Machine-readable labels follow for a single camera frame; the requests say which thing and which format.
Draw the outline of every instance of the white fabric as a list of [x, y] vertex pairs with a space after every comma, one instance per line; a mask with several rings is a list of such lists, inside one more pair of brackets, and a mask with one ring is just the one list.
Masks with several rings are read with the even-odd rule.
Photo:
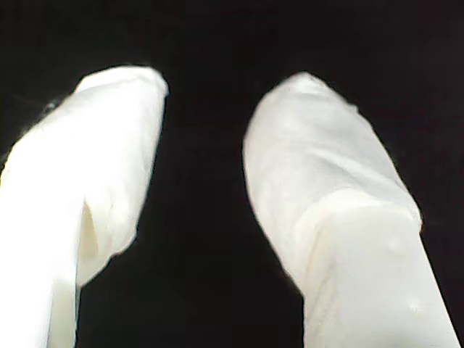
[[304, 294], [306, 347], [459, 347], [419, 209], [356, 107], [301, 72], [258, 104], [243, 151], [254, 213]]
[[136, 235], [166, 95], [149, 67], [96, 72], [12, 148], [0, 185], [0, 347], [45, 347], [48, 330], [49, 348], [74, 347], [76, 286]]

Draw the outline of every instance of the black background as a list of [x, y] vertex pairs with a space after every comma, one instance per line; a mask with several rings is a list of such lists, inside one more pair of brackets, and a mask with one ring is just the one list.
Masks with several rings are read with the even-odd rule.
[[148, 64], [170, 84], [138, 238], [84, 288], [78, 347], [302, 347], [302, 298], [241, 169], [256, 103], [300, 70], [374, 125], [464, 334], [461, 1], [74, 2], [0, 3], [0, 151], [94, 70]]

